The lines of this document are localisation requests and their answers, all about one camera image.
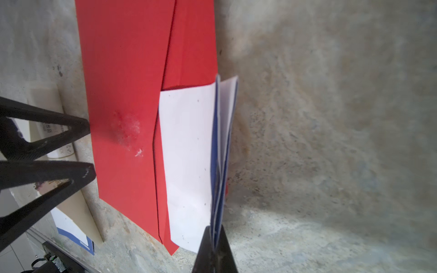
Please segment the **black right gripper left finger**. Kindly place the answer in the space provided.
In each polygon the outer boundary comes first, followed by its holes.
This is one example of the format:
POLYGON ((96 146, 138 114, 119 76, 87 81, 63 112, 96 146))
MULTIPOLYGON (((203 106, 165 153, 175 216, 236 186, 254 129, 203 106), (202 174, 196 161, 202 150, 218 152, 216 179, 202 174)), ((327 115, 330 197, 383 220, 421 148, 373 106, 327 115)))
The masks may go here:
POLYGON ((212 273, 213 272, 213 245, 211 227, 205 228, 200 248, 193 265, 192 273, 212 273))

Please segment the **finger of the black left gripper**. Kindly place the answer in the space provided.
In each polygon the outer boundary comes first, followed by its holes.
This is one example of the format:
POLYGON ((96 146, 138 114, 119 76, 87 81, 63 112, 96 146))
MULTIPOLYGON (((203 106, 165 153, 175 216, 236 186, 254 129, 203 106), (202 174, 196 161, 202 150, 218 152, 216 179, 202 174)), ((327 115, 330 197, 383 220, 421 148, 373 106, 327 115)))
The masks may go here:
POLYGON ((43 122, 47 124, 67 125, 65 142, 72 143, 90 134, 89 121, 55 111, 37 108, 21 102, 1 98, 1 153, 7 160, 27 161, 36 160, 47 155, 54 149, 48 139, 27 142, 19 134, 13 119, 43 122))
POLYGON ((55 189, 1 217, 1 250, 7 248, 53 208, 96 178, 92 163, 67 161, 1 162, 1 190, 64 180, 55 189))

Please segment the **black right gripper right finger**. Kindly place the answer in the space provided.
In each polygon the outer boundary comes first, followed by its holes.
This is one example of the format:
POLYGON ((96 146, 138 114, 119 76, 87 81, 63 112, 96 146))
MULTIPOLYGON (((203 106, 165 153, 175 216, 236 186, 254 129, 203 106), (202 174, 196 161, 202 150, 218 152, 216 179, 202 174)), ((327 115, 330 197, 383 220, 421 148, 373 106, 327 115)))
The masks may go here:
POLYGON ((229 245, 225 229, 221 226, 215 249, 215 273, 238 273, 238 269, 229 245))

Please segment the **white glue stick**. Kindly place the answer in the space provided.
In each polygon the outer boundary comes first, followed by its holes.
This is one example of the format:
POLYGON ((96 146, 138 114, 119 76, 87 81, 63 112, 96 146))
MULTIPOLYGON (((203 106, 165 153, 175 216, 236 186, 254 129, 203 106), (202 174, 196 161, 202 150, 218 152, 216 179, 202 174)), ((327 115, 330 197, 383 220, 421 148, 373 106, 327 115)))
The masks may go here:
POLYGON ((38 123, 39 134, 42 139, 48 139, 52 151, 47 154, 48 160, 77 161, 75 149, 72 143, 65 142, 65 132, 69 130, 67 125, 38 123))

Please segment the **white letter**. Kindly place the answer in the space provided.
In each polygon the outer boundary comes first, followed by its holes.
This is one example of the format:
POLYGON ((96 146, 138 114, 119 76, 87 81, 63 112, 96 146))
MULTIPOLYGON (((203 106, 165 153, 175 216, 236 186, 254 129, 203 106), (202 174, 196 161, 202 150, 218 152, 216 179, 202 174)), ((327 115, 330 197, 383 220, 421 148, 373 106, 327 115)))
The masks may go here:
POLYGON ((160 95, 170 237, 194 253, 205 231, 219 242, 238 87, 238 77, 217 78, 160 95))

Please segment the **red paper envelope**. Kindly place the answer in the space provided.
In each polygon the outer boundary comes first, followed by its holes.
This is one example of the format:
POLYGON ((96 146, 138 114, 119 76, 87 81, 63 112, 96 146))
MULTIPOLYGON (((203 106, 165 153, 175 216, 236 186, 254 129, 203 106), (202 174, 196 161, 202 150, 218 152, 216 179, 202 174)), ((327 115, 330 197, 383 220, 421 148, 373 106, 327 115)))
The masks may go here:
POLYGON ((214 2, 77 1, 76 15, 99 197, 174 254, 159 95, 213 82, 214 2))

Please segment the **blue bordered white card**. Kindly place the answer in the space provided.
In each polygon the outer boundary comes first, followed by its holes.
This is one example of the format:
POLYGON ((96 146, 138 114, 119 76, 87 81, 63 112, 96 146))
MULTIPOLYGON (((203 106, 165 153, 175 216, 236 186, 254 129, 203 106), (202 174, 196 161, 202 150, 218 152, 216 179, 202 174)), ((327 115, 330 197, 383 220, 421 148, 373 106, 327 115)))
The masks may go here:
POLYGON ((69 238, 91 255, 95 255, 94 242, 75 224, 75 222, 58 208, 53 208, 51 215, 60 235, 69 238))

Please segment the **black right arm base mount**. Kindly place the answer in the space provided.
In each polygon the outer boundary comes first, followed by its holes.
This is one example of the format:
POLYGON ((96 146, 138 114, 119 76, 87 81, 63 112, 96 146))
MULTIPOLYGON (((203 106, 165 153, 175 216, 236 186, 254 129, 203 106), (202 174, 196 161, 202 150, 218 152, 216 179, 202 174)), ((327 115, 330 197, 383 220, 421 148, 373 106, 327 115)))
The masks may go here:
POLYGON ((23 273, 86 273, 86 269, 69 255, 50 242, 42 244, 45 251, 43 258, 38 258, 31 264, 31 270, 23 273))

